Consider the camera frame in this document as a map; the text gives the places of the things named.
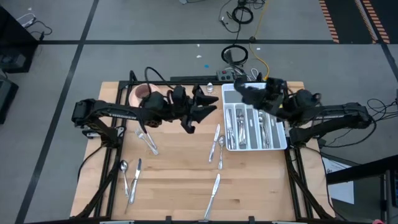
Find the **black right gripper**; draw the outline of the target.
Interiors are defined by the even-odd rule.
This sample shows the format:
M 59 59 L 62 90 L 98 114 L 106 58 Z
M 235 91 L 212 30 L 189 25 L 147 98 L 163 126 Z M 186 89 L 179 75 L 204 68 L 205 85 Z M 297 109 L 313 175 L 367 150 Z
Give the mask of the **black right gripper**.
M 265 83 L 249 82 L 245 77 L 235 79 L 234 89 L 242 92 L 242 102 L 253 105 L 255 109 L 265 111 L 280 120 L 288 120 L 292 113 L 284 107 L 288 100 L 288 86 L 285 80 L 268 78 Z

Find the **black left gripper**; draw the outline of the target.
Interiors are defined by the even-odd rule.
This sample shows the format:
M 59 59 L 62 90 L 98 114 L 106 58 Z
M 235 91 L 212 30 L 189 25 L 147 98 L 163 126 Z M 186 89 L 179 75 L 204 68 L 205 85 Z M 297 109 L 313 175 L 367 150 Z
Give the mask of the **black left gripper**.
M 194 121 L 201 123 L 210 113 L 217 109 L 215 105 L 211 105 L 219 100 L 217 96 L 208 96 L 203 93 L 197 93 L 194 101 L 187 95 L 185 87 L 177 85 L 173 90 L 168 92 L 170 102 L 170 118 L 169 122 L 180 120 L 181 127 L 188 133 L 193 134 L 195 127 L 192 125 Z

